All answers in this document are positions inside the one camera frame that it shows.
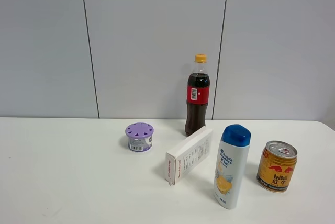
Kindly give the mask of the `cola bottle yellow cap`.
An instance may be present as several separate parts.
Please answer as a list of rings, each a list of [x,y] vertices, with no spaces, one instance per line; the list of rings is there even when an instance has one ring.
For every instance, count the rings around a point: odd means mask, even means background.
[[[187,136],[205,126],[206,111],[209,102],[210,78],[205,70],[207,55],[195,55],[195,68],[187,81]]]

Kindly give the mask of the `purple air freshener can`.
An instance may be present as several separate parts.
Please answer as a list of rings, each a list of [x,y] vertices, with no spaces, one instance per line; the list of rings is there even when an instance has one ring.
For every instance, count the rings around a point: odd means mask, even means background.
[[[148,151],[152,147],[154,128],[145,122],[137,122],[125,128],[128,139],[128,148],[134,152]]]

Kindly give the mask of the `white cardboard box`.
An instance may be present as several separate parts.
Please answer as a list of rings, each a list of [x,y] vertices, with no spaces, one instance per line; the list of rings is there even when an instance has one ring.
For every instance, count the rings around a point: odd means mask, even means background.
[[[165,179],[174,185],[209,156],[213,130],[203,126],[165,154]]]

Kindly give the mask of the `white shampoo bottle blue cap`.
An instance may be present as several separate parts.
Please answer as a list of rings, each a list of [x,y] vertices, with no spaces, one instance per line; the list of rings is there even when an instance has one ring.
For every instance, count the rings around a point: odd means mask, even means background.
[[[221,206],[237,205],[247,162],[251,132],[242,125],[229,125],[221,136],[214,177],[214,197]]]

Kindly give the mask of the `gold Red Bull can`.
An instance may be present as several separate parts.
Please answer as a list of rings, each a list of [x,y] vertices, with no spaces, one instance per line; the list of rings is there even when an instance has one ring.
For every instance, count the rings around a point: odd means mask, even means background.
[[[272,192],[285,192],[297,163],[297,150],[283,141],[266,143],[256,179],[260,185]]]

